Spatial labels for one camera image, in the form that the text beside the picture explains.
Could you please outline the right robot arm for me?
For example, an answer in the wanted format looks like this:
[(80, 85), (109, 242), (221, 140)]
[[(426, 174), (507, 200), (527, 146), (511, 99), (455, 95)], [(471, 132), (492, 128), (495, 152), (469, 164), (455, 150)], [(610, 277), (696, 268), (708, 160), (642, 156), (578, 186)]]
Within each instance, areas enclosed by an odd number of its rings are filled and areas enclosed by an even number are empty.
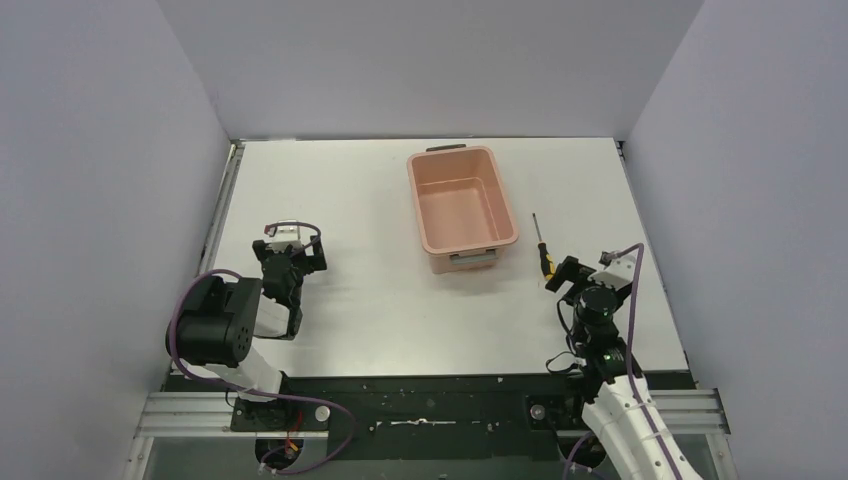
[(621, 333), (615, 313), (634, 302), (640, 273), (637, 257), (605, 253), (602, 269), (568, 256), (546, 277), (551, 292), (563, 289), (560, 305), (566, 344), (575, 357), (581, 421), (600, 443), (622, 479), (697, 479), (699, 473), (663, 420), (632, 352), (632, 334)]

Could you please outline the black yellow screwdriver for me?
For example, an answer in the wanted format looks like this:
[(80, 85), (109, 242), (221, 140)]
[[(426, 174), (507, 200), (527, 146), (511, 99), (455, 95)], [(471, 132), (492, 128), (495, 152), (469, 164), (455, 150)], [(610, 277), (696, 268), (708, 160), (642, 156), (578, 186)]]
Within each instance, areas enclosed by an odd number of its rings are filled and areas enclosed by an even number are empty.
[(535, 212), (532, 213), (532, 219), (538, 240), (537, 250), (539, 253), (540, 270), (542, 272), (543, 278), (546, 281), (549, 281), (554, 277), (554, 274), (556, 272), (556, 265), (554, 264), (554, 261), (549, 253), (547, 243), (542, 238), (541, 229)]

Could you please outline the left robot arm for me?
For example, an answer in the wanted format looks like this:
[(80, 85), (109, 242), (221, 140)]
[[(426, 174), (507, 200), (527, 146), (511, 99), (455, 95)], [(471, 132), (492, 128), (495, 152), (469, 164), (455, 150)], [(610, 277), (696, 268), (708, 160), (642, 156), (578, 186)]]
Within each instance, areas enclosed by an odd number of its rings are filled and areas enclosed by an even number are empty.
[(292, 423), (296, 403), (282, 393), (285, 375), (253, 347), (253, 340), (294, 339), (303, 318), (304, 279), (327, 269), (319, 235), (307, 243), (293, 238), (252, 243), (261, 276), (236, 276), (218, 269), (196, 279), (178, 302), (165, 334), (166, 350), (184, 374), (205, 367), (214, 384), (257, 403), (256, 415), (271, 429)]

